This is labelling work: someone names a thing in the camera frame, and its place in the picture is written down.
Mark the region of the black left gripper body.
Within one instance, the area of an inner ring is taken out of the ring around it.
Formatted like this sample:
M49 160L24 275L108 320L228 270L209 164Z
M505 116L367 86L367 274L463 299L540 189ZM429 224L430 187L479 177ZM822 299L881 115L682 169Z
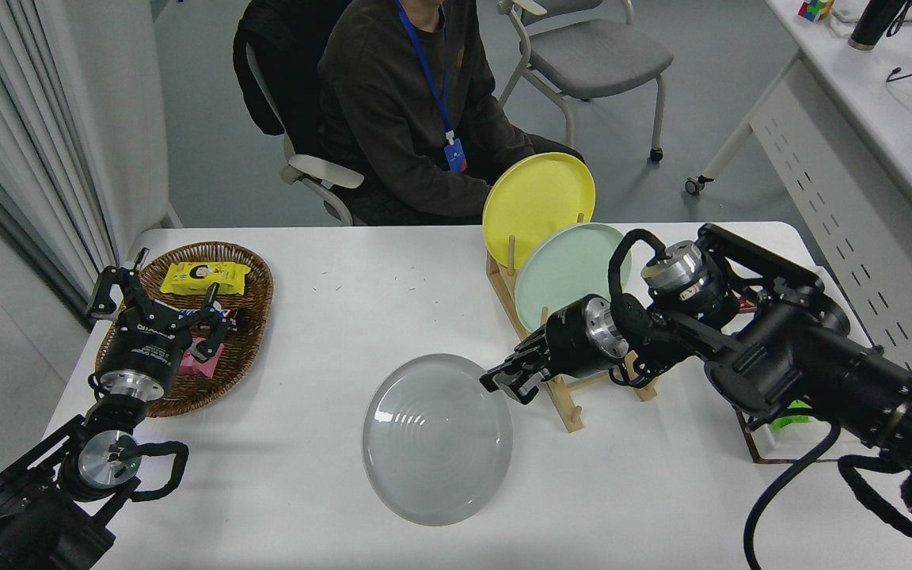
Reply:
M99 364L98 385L102 390L171 390L189 346L191 333L180 315L145 322L136 313L122 313Z

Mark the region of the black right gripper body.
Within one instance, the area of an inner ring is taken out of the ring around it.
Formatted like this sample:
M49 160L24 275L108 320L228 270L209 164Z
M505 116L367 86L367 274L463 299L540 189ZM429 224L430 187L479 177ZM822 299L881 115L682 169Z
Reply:
M604 297L585 295L568 306L554 311L544 325L548 348L546 370L553 376L589 378L608 371L609 360L591 335L591 321L606 307Z

